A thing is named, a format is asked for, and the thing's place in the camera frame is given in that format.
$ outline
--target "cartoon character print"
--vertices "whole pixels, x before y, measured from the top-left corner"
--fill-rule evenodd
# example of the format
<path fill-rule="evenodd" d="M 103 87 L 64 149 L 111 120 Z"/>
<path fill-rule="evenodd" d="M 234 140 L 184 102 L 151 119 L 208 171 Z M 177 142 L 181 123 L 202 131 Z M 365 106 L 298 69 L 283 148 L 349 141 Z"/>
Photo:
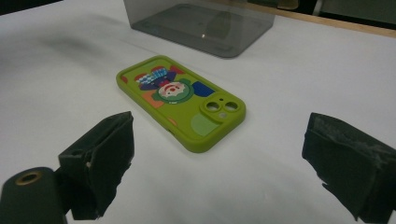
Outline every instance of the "cartoon character print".
<path fill-rule="evenodd" d="M 175 66 L 167 70 L 163 66 L 151 69 L 148 74 L 141 74 L 134 78 L 139 83 L 139 89 L 146 91 L 143 98 L 154 107 L 166 104 L 180 104 L 188 101 L 194 94 L 206 97 L 214 91 L 197 81 L 191 85 L 186 78 L 175 81 L 176 76 L 185 73 Z"/>

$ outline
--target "phone case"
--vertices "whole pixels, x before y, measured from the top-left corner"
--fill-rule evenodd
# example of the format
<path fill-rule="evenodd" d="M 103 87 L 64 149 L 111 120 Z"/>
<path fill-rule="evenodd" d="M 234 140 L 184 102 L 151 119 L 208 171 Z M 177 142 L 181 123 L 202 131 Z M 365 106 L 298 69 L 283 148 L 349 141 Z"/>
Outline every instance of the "phone case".
<path fill-rule="evenodd" d="M 208 151 L 246 115 L 242 100 L 162 55 L 122 70 L 117 83 L 195 153 Z"/>

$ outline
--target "white surface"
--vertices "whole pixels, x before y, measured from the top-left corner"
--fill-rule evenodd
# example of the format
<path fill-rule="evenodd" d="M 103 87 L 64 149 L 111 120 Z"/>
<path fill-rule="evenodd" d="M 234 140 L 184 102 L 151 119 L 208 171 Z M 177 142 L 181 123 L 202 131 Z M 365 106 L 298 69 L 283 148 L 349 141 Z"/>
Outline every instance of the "white surface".
<path fill-rule="evenodd" d="M 192 154 L 130 100 L 116 74 L 167 55 L 247 104 L 247 118 Z M 311 112 L 396 147 L 396 39 L 276 17 L 236 59 L 131 30 L 122 0 L 66 0 L 0 17 L 0 182 L 131 110 L 135 157 L 98 221 L 356 223 L 302 159 Z M 396 223 L 393 215 L 390 223 Z"/>

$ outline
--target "green phone case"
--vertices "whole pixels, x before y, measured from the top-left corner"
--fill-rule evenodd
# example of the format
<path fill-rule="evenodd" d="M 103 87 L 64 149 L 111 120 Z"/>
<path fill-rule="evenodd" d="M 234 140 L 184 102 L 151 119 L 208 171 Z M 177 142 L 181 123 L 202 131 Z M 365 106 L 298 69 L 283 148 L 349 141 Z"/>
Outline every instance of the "green phone case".
<path fill-rule="evenodd" d="M 117 83 L 191 152 L 208 151 L 246 115 L 242 100 L 161 55 L 122 70 Z"/>

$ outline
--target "transparent plastic box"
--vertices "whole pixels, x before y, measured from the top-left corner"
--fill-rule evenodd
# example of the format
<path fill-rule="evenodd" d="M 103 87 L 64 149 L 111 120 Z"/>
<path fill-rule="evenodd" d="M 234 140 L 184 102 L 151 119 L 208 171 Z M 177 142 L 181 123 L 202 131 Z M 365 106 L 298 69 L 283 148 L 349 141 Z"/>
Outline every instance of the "transparent plastic box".
<path fill-rule="evenodd" d="M 237 0 L 124 0 L 131 27 L 221 58 L 233 58 L 274 23 Z"/>

